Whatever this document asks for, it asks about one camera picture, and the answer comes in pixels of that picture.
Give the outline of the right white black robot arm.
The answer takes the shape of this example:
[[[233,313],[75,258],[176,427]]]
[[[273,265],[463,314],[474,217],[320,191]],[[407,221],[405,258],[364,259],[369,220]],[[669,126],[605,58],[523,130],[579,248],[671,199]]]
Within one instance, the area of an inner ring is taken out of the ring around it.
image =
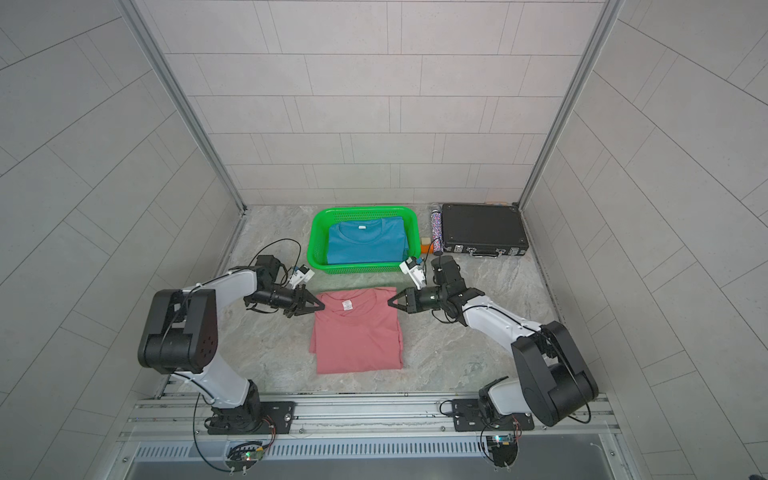
[[[574,419],[599,395],[599,388],[570,332],[560,322],[528,320],[469,287],[450,255],[432,260],[433,284],[424,262],[411,257],[400,264],[413,285],[388,300],[392,308],[415,314],[440,310],[447,324],[479,331],[513,357],[517,374],[482,387],[478,409],[484,423],[494,425],[517,414],[531,414],[551,427]]]

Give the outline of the green circuit board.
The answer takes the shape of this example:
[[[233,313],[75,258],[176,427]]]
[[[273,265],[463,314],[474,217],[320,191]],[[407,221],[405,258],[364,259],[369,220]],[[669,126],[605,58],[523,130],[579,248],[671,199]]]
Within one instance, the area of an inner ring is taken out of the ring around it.
[[[483,453],[496,468],[511,468],[518,457],[518,441],[511,435],[485,435]]]
[[[247,472],[258,462],[260,462],[266,453],[266,449],[261,441],[251,441],[232,447],[225,458],[225,465],[231,475]]]

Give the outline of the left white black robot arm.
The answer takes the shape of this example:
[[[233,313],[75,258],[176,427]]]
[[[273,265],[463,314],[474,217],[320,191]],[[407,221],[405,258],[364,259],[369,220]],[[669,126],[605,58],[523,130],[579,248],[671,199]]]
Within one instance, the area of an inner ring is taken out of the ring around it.
[[[265,306],[288,318],[324,309],[306,287],[314,272],[301,266],[281,280],[279,275],[286,271],[276,257],[259,255],[253,265],[234,267],[183,289],[160,290],[152,299],[138,362],[194,386],[212,409],[213,430],[249,431],[263,418],[255,383],[236,373],[218,353],[218,316],[239,300],[250,310]]]

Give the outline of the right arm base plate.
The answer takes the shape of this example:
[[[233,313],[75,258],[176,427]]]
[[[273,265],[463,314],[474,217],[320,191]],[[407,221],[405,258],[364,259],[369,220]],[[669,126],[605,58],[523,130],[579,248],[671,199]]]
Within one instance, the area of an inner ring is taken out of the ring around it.
[[[448,400],[447,411],[441,412],[449,416],[454,423],[456,432],[486,431],[532,431],[535,428],[530,413],[514,412],[499,413],[490,401],[478,398]]]

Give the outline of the aluminium mounting rail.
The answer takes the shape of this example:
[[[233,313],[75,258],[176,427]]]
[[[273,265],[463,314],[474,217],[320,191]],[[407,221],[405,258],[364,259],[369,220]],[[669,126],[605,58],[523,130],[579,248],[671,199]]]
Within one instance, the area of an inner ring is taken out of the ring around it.
[[[621,414],[601,394],[587,408],[581,408],[556,426],[548,427],[525,413],[517,422],[489,426],[479,419],[450,417],[449,398],[475,401],[468,393],[398,393],[398,394],[266,394],[264,403],[292,402],[285,413],[274,409],[272,423],[281,430],[279,441],[323,438],[398,438],[477,436],[480,433],[522,432],[528,435],[565,435],[619,433]],[[197,405],[191,393],[168,394],[159,399],[140,400],[127,418],[117,422],[113,433],[120,440],[268,440],[267,428],[242,435],[207,434],[204,421],[212,415],[205,404]]]

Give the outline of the purple glitter tumbler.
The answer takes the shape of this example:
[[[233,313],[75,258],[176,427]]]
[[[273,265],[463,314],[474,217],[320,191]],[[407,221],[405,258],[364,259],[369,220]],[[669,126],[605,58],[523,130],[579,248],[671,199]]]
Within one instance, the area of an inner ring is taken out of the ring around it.
[[[430,207],[430,228],[432,250],[437,253],[443,250],[442,209],[439,204]]]

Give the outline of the green plastic basket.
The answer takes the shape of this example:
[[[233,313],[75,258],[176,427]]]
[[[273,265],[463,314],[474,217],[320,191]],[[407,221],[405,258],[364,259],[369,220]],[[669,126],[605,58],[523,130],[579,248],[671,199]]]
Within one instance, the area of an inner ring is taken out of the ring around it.
[[[328,231],[332,225],[345,221],[371,220],[387,217],[401,217],[404,220],[409,243],[407,258],[418,257],[421,254],[419,221],[418,216],[412,209],[404,206],[336,207],[320,211],[312,221],[307,251],[307,260],[309,261],[309,264],[313,268],[328,274],[397,271],[401,262],[341,265],[331,265],[327,263]]]

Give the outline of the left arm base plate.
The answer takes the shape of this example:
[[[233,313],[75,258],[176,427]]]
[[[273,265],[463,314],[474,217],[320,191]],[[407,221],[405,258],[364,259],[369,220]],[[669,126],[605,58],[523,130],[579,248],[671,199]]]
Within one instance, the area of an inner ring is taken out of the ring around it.
[[[234,409],[213,408],[213,415],[204,422],[209,435],[288,434],[291,430],[296,403],[290,401],[265,402],[258,413],[248,406]]]

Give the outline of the left green circuit board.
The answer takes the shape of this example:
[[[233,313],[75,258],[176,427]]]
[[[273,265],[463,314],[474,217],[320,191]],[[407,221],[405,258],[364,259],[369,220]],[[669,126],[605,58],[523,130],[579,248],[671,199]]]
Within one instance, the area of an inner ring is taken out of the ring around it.
[[[266,449],[261,441],[251,441],[232,447],[225,458],[225,465],[231,475],[247,472],[258,462],[260,462],[266,453]]]

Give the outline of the right green circuit board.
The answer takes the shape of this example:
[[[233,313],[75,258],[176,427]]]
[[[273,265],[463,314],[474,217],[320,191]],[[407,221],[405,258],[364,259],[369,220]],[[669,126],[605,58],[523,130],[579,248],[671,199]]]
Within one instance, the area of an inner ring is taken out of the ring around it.
[[[483,453],[496,468],[511,468],[518,457],[518,441],[511,435],[485,435]]]

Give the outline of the pink t-shirt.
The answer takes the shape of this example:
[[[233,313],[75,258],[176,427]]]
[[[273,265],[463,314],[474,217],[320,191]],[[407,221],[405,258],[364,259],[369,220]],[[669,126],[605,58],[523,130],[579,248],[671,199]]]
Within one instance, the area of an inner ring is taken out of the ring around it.
[[[403,334],[398,311],[388,305],[393,287],[323,292],[309,351],[319,375],[400,370]]]

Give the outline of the black hard case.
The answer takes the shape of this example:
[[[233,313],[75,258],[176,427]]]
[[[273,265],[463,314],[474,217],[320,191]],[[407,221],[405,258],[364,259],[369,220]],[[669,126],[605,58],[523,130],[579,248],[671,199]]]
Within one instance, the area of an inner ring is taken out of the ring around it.
[[[524,256],[529,242],[519,205],[443,204],[443,250],[474,257]]]

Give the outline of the blue t-shirt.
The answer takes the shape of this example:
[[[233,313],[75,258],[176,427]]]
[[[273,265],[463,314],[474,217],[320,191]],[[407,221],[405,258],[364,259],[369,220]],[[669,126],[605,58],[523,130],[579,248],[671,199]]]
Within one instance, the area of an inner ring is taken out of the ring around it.
[[[328,231],[327,263],[400,263],[408,257],[404,220],[387,217],[334,224]]]

